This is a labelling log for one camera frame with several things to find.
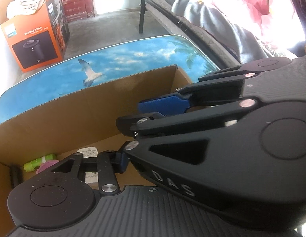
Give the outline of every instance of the orange product box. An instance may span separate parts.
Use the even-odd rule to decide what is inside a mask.
[[[34,14],[9,19],[7,8],[13,1],[0,0],[0,26],[21,70],[62,61],[70,38],[63,0],[44,0]],[[31,1],[18,1],[16,14],[18,6],[31,9]]]

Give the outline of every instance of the label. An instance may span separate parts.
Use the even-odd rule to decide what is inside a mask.
[[[85,183],[97,183],[98,182],[98,173],[97,172],[86,172]]]
[[[180,191],[183,191],[185,194],[188,194],[190,196],[195,196],[195,193],[192,191],[191,187],[189,187],[188,185],[185,184],[179,184],[179,183],[175,183],[172,179],[170,179],[169,177],[163,177],[161,174],[159,174],[158,172],[151,170],[153,175],[155,176],[155,178],[160,181],[163,182],[164,185],[166,185],[166,183],[168,184],[168,186],[170,188],[173,189],[177,189]]]
[[[97,148],[93,146],[79,149],[77,152],[82,153],[84,158],[92,158],[98,155]],[[89,185],[91,183],[98,183],[98,173],[97,172],[86,172],[85,183]]]
[[[77,152],[80,152],[83,154],[84,158],[92,158],[96,157],[98,155],[98,150],[96,147],[87,147],[87,148],[81,148]]]
[[[49,11],[50,14],[52,13],[52,11],[53,11],[53,4],[52,3],[48,6],[48,11]]]
[[[12,23],[8,26],[5,27],[5,32],[6,32],[6,35],[7,37],[12,37],[12,36],[15,36],[16,35],[16,27],[15,25]]]
[[[43,30],[45,30],[45,29],[47,29],[47,27],[46,28],[42,28],[42,27],[37,27],[37,28],[35,28],[35,29],[32,29],[32,30],[30,30],[30,31],[28,31],[28,32],[26,32],[26,33],[24,33],[24,35],[26,36],[26,35],[28,35],[28,34],[36,34],[36,33],[38,33],[38,32],[40,32],[40,31],[43,31]]]

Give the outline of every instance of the white label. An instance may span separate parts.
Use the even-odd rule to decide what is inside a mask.
[[[84,158],[92,158],[96,157],[98,155],[98,150],[96,147],[87,147],[87,148],[81,148],[77,152],[80,152],[83,154]]]
[[[6,35],[8,37],[16,35],[16,27],[15,27],[15,25],[12,23],[12,24],[6,26],[5,27],[5,32],[6,32]]]
[[[98,155],[97,148],[93,146],[87,147],[87,148],[81,148],[77,152],[82,153],[84,158],[92,158]],[[86,172],[85,183],[89,185],[91,183],[98,183],[98,173],[97,172]]]
[[[52,3],[48,6],[48,11],[50,12],[50,14],[52,13],[52,11],[53,11],[53,4]]]
[[[98,173],[97,172],[86,172],[85,183],[97,183],[98,182]]]

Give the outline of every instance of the palm tree image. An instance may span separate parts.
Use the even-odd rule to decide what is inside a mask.
[[[204,74],[209,74],[211,72],[218,71],[218,68],[210,61],[210,59],[205,56],[200,50],[196,49],[189,40],[186,38],[183,38],[181,36],[174,36],[174,40],[168,40],[167,42],[170,42],[177,46],[175,49],[175,53],[184,53],[187,55],[186,57],[186,63],[187,67],[189,69],[192,68],[194,64],[194,60],[198,57],[204,59]]]

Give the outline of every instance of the bed frame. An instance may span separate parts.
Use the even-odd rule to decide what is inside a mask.
[[[153,8],[157,9],[160,13],[162,13],[165,17],[167,17],[174,25],[176,25],[185,35],[189,37],[198,47],[202,50],[208,57],[215,63],[220,69],[226,69],[228,66],[224,61],[214,53],[211,48],[202,41],[196,33],[194,33],[189,26],[187,26],[184,22],[177,19],[170,12],[166,11],[164,8],[160,7],[158,4],[153,2],[152,0],[141,0],[141,8],[140,8],[140,23],[139,23],[139,33],[143,33],[144,27],[144,15],[147,11],[146,4],[151,5]]]

